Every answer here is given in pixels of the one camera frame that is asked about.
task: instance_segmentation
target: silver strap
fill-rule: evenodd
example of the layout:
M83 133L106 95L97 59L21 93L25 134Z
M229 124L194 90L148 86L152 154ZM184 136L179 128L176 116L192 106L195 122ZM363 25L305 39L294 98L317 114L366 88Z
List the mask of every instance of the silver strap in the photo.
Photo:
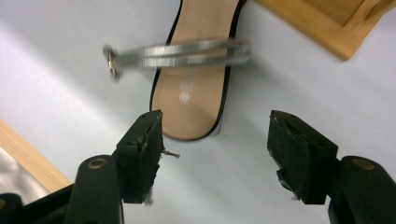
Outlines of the silver strap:
M247 41L203 40L175 45L156 45L116 53L104 48L108 67L115 79L129 67L180 67L203 65L240 65L248 61L251 45Z

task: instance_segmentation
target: wooden board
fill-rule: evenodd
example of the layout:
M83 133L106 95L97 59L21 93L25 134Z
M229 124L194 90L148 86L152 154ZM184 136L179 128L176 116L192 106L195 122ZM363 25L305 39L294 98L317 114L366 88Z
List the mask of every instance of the wooden board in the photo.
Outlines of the wooden board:
M2 120L0 120L0 147L49 192L72 184L54 165Z
M350 59L396 0L256 0L342 60Z

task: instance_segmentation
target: screw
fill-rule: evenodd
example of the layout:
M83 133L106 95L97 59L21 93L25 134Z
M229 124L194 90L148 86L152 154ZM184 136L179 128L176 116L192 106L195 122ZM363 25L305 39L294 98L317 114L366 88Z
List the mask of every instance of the screw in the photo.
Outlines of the screw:
M115 58L117 57L117 54L110 46L104 47L103 53L107 58L108 68L110 69L111 77L113 78L113 80L119 81L121 77L121 72L117 70L117 66L115 63Z
M363 169L363 170L371 171L371 170L374 170L374 169L375 169L375 166L374 166L372 163L370 163L369 161L367 161L367 160L354 159L354 160L352 160L352 162L353 162L356 166L358 166L359 168L361 168L361 169Z
M3 210L7 205L6 200L0 199L0 211Z
M175 158L179 158L179 157L180 157L179 154L176 154L176 153L173 153L173 152L170 152L170 151L165 151L165 150L163 150L163 155L166 155L166 156L173 156L173 157L175 157Z
M99 168L104 167L106 165L106 163L107 163L107 160L105 160L105 159L96 159L96 160L90 161L90 163L88 163L88 167L90 169L99 169Z

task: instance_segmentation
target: wooden edge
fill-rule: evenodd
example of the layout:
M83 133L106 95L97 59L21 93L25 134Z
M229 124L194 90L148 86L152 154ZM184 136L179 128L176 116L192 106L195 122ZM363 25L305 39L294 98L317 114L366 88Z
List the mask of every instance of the wooden edge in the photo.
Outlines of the wooden edge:
M304 0L256 0L325 49L345 61L358 50L376 22L364 25L355 34L311 6Z
M367 21L378 21L385 13L387 13L394 7L396 7L396 0L382 0L373 8L373 10L367 16Z
M0 147L49 192L72 184L54 165L1 119Z
M355 10L349 20L346 22L344 29L351 34L355 34L366 22L367 15L373 10L374 6L381 0L365 0Z

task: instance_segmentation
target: beige insole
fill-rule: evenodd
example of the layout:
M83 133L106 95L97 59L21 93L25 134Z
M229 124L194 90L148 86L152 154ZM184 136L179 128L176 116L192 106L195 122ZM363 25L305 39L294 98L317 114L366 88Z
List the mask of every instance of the beige insole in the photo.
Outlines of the beige insole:
M183 0L171 43L228 39L239 0ZM225 67L164 68L152 98L163 132L179 140L206 136L219 115Z

